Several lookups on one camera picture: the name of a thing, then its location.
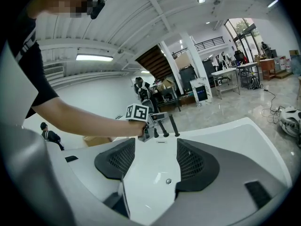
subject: white pillar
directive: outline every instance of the white pillar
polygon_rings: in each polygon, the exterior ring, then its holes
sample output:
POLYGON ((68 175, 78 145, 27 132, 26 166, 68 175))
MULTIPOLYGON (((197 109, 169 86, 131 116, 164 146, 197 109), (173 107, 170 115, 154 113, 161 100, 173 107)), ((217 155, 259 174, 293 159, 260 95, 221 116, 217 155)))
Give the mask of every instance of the white pillar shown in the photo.
POLYGON ((182 86, 182 83, 180 81, 180 74, 179 74, 179 69, 175 63, 175 60, 173 58, 173 56, 171 55, 167 45, 165 44, 164 41, 162 41, 160 43, 160 46, 161 46, 161 49, 163 50, 164 54, 166 55, 166 59, 170 65, 170 68, 171 70, 173 71, 173 74, 174 74, 174 78, 175 78, 175 81, 179 87, 179 90, 180 90, 180 93, 181 95, 184 94, 184 90, 183 90, 183 86, 182 86))
POLYGON ((194 63, 195 68, 198 71, 198 75, 199 75, 198 81, 201 81, 200 83, 205 86, 207 96, 208 96, 207 102, 210 103, 211 98, 212 98, 212 93, 211 93, 209 80, 208 80, 203 62, 201 60, 201 57, 199 56, 198 51, 197 51, 196 47, 194 46, 194 43, 192 42, 188 33, 180 32, 180 36, 182 37, 183 42, 186 44, 188 51, 190 52, 191 56, 189 56, 189 58, 191 59, 191 64, 194 63))

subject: reflective floor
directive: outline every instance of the reflective floor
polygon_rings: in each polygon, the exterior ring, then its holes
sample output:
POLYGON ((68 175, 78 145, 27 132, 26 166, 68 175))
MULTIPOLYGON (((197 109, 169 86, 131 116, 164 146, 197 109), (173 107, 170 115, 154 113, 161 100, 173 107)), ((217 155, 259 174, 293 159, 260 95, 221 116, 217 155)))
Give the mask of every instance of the reflective floor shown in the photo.
MULTIPOLYGON (((273 107, 295 106, 301 109, 301 98, 297 101, 299 88, 298 77, 291 75, 283 80, 272 79, 262 81, 264 87, 274 93, 273 107)), ((171 113, 177 124, 179 132, 212 127, 227 122, 235 121, 244 117, 253 120, 268 136, 271 142, 284 159, 294 182, 301 170, 301 149, 297 146, 295 139, 282 131, 273 123, 272 118, 263 117, 269 115, 269 108, 273 95, 262 89, 248 90, 241 88, 240 95, 236 92, 226 91, 222 93, 222 100, 216 96, 212 89, 213 100, 211 105, 197 107, 196 104, 181 107, 181 112, 175 109, 171 113)), ((164 123, 168 132, 173 132, 169 121, 164 123)))

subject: tree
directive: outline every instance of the tree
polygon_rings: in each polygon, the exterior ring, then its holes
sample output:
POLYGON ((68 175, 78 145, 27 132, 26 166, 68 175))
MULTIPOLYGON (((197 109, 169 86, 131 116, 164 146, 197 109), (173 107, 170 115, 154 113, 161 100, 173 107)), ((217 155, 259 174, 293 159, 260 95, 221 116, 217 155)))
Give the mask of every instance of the tree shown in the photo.
POLYGON ((241 20, 240 22, 238 22, 235 25, 235 31, 240 34, 244 29, 246 29, 248 26, 250 26, 250 24, 248 23, 248 21, 246 21, 246 24, 243 20, 241 20))

